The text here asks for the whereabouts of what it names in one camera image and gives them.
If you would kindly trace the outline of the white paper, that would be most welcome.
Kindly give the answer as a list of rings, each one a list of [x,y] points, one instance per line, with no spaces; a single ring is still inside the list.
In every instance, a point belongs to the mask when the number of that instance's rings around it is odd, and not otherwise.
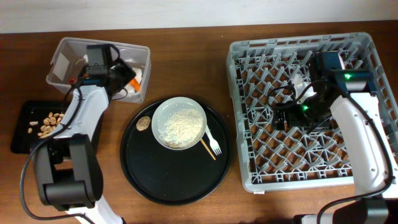
[[[136,78],[136,80],[141,84],[142,70],[140,68],[132,68],[132,70],[136,74],[134,78]],[[135,93],[133,87],[129,83],[125,86],[125,89],[127,90],[128,93]]]

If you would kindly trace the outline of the orange carrot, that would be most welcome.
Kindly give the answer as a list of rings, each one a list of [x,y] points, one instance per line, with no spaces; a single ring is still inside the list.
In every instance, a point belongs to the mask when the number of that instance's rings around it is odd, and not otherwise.
[[[133,78],[129,84],[133,87],[135,92],[138,92],[141,88],[140,83],[136,80],[136,78]]]

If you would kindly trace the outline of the peanut shells pile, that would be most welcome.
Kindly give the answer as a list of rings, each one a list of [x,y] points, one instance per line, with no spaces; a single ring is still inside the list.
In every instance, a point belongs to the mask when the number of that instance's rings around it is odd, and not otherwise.
[[[63,117],[63,113],[53,113],[50,112],[41,121],[29,121],[27,133],[30,135],[36,135],[39,139],[46,138],[50,136],[60,125]]]

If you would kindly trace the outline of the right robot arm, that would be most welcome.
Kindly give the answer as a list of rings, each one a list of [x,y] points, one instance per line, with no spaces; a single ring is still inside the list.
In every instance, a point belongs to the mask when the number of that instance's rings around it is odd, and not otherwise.
[[[397,164],[379,112],[373,75],[344,66],[338,52],[320,52],[309,63],[310,81],[294,78],[292,100],[267,102],[272,126],[311,133],[334,119],[343,135],[353,172],[355,195],[326,204],[295,223],[396,223]]]

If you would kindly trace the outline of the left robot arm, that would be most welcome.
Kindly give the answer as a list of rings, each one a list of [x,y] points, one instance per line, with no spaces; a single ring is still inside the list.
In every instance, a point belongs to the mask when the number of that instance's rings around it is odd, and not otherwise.
[[[76,218],[81,223],[124,223],[103,197],[103,174],[92,139],[113,96],[136,76],[113,44],[89,45],[88,63],[68,91],[72,101],[54,131],[30,152],[39,198],[61,214],[44,221]]]

